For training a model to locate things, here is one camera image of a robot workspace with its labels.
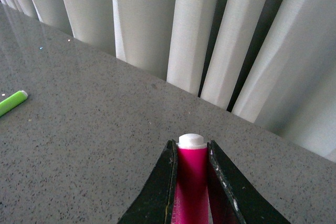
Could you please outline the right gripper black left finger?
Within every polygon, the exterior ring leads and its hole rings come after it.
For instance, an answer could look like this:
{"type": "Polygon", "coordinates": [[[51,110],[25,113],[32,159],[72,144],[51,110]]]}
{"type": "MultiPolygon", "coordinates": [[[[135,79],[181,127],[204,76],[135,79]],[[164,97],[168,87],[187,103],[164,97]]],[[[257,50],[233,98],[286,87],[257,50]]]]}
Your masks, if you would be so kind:
{"type": "Polygon", "coordinates": [[[118,223],[171,223],[177,166],[176,142],[169,140],[139,195],[118,223]]]}

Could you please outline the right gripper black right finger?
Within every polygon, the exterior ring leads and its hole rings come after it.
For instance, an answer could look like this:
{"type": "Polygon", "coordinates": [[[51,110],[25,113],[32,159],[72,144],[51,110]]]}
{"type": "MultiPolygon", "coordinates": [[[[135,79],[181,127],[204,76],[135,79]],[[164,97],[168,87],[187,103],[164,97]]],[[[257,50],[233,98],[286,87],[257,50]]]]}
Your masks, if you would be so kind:
{"type": "Polygon", "coordinates": [[[213,223],[289,223],[215,141],[210,141],[207,148],[207,190],[213,223]]]}

